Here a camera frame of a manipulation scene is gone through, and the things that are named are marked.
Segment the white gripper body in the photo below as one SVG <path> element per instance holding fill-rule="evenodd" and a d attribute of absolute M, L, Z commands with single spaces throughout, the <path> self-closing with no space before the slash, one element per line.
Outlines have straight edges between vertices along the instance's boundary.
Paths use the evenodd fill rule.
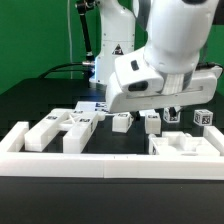
<path fill-rule="evenodd" d="M 207 103 L 215 94 L 217 79 L 221 73 L 222 69 L 218 65 L 203 67 L 193 74 L 185 90 L 168 95 L 151 89 L 155 76 L 152 80 L 140 79 L 128 84 L 130 89 L 123 90 L 113 73 L 106 89 L 107 108 L 111 113 L 120 113 Z"/>

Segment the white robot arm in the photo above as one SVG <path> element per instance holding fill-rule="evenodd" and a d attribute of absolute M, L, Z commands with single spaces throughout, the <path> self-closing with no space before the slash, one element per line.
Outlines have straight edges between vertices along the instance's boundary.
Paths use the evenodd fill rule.
<path fill-rule="evenodd" d="M 106 88 L 107 109 L 134 112 L 203 104 L 221 69 L 198 68 L 219 0 L 96 0 L 101 51 L 94 84 Z"/>

